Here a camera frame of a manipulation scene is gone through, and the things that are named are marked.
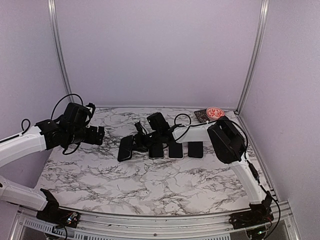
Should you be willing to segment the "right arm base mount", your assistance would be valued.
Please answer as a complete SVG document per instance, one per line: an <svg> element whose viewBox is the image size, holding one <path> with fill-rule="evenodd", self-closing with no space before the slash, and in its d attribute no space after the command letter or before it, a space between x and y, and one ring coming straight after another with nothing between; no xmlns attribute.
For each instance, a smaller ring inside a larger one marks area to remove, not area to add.
<svg viewBox="0 0 320 240"><path fill-rule="evenodd" d="M266 197L260 204L250 203L250 210L232 213L228 221L235 230L272 222L274 220L272 201L271 193L267 191Z"/></svg>

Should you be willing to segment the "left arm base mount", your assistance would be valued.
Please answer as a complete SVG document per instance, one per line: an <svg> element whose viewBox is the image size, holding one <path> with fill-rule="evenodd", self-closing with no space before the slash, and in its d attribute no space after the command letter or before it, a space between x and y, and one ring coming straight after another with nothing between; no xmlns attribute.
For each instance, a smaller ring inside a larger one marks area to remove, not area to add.
<svg viewBox="0 0 320 240"><path fill-rule="evenodd" d="M46 189L41 188L47 203L43 210L37 211L36 218L62 227L76 228L80 214L77 211L61 209L57 199Z"/></svg>

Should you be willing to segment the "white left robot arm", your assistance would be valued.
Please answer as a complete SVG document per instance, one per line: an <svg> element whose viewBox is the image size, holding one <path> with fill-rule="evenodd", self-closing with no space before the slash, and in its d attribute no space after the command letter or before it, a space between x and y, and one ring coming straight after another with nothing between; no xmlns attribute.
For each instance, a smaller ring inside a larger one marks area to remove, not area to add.
<svg viewBox="0 0 320 240"><path fill-rule="evenodd" d="M35 188L49 151L62 148L67 156L75 153L81 144L103 143L102 126L90 126L96 107L70 102L58 118L42 120L27 130L0 141L0 199L24 206L44 215L53 223L63 219L63 211L48 190Z"/></svg>

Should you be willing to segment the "purple phone black screen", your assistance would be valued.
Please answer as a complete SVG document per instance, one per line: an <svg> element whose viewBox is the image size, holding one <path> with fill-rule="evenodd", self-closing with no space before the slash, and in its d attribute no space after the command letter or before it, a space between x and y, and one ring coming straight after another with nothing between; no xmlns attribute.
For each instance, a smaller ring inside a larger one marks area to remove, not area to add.
<svg viewBox="0 0 320 240"><path fill-rule="evenodd" d="M170 142L168 144L168 157L170 159L182 159L184 157L183 144Z"/></svg>

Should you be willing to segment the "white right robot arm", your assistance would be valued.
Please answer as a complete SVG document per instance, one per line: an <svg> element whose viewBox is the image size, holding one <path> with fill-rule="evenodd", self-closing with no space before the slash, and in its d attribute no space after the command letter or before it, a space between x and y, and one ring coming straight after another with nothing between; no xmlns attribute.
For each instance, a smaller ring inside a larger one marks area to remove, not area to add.
<svg viewBox="0 0 320 240"><path fill-rule="evenodd" d="M251 205L257 205L248 212L247 219L258 224L267 216L267 209L261 205L265 200L260 176L247 155L248 139L241 127L226 116L217 120L198 124L170 126L163 115L156 112L147 118L151 133L144 133L140 123L136 123L137 133L132 136L129 151L147 152L153 146L173 143L210 142L217 159L228 165L245 189Z"/></svg>

